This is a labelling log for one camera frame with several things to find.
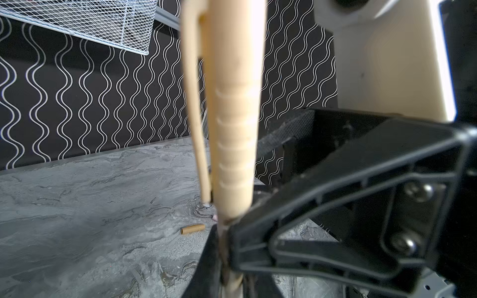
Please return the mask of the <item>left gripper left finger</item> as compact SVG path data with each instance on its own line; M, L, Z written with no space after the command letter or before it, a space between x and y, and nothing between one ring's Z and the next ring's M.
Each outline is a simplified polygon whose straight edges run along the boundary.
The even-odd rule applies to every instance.
M222 260L219 253L217 225L209 233L196 271L182 298L219 298L221 296Z

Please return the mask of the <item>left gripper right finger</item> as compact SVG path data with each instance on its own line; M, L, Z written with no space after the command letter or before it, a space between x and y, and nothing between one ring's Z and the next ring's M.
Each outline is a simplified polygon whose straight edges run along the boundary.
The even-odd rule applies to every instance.
M405 297L425 268L477 295L477 128L307 109L258 142L283 182L229 230L244 273L318 276Z

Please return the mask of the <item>tan pen cap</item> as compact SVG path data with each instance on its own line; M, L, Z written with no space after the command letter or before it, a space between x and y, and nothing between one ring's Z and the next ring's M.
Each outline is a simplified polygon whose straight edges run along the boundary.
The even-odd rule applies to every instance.
M187 227L181 228L180 232L182 235L187 235L190 233L196 233L196 232L201 232L205 230L206 225L205 224L195 224L195 225L189 225Z

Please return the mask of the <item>tan pen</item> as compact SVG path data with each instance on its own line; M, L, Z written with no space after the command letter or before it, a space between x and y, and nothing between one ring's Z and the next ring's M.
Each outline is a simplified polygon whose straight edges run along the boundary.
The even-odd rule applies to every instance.
M227 236L253 200L266 22L265 1L182 3L186 107L201 200L217 211L221 298L243 295Z

